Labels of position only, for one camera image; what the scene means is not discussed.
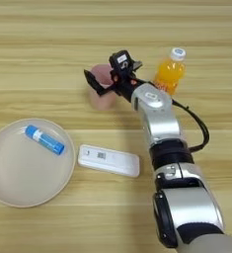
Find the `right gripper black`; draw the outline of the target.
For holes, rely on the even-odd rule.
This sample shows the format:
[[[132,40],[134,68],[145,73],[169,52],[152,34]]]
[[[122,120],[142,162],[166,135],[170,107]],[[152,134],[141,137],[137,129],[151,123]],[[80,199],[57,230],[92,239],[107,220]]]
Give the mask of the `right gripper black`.
[[[131,61],[130,69],[136,71],[142,66],[141,61]],[[111,70],[111,77],[113,84],[109,88],[104,88],[100,82],[97,81],[95,75],[89,71],[84,70],[85,78],[88,84],[96,91],[96,93],[102,97],[110,92],[115,92],[119,96],[131,102],[131,97],[136,88],[144,84],[144,81],[135,77],[133,72],[127,70],[119,70],[113,68]]]

